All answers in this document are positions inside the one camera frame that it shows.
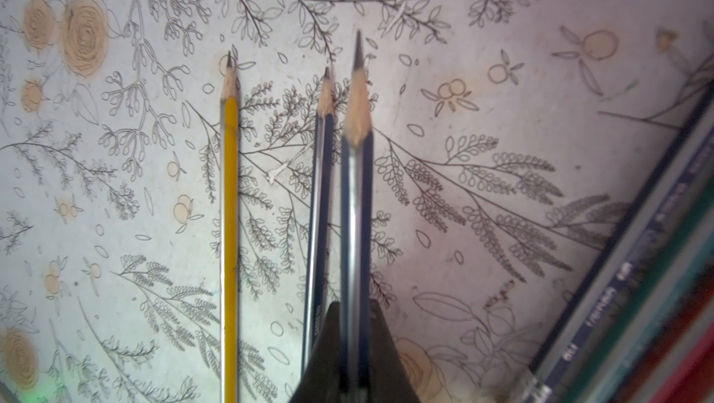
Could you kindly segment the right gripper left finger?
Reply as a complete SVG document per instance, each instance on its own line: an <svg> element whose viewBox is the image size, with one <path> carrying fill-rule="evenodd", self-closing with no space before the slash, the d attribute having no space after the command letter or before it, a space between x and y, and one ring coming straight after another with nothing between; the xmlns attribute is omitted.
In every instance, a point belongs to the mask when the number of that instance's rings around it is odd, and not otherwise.
<svg viewBox="0 0 714 403"><path fill-rule="evenodd" d="M327 309L324 324L290 403L340 401L340 304Z"/></svg>

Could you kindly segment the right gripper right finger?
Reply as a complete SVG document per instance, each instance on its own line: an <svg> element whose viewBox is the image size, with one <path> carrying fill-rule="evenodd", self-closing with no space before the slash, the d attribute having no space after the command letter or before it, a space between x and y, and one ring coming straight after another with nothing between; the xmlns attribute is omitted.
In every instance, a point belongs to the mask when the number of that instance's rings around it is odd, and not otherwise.
<svg viewBox="0 0 714 403"><path fill-rule="evenodd" d="M377 301L369 304L369 401L418 403Z"/></svg>

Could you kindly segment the yellow pencil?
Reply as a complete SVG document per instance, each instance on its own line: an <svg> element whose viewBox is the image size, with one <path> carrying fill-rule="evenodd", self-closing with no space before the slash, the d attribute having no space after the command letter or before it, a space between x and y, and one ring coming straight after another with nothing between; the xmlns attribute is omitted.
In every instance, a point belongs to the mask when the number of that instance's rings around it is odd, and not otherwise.
<svg viewBox="0 0 714 403"><path fill-rule="evenodd" d="M238 104L232 53L221 91L221 400L237 400Z"/></svg>

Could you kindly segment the red pencil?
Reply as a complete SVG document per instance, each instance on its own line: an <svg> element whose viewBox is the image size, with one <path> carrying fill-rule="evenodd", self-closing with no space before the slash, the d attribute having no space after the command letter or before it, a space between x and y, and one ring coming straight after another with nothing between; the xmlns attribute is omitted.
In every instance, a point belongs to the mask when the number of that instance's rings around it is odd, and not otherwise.
<svg viewBox="0 0 714 403"><path fill-rule="evenodd" d="M672 402L675 390L713 345L713 269L695 282L650 345L616 402Z"/></svg>

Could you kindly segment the teal green pencil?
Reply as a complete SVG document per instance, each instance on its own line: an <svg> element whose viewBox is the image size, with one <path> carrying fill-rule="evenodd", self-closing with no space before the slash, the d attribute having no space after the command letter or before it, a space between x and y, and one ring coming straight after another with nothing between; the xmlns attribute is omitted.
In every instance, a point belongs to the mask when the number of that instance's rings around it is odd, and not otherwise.
<svg viewBox="0 0 714 403"><path fill-rule="evenodd" d="M713 183L708 183L563 401L610 401L712 256Z"/></svg>

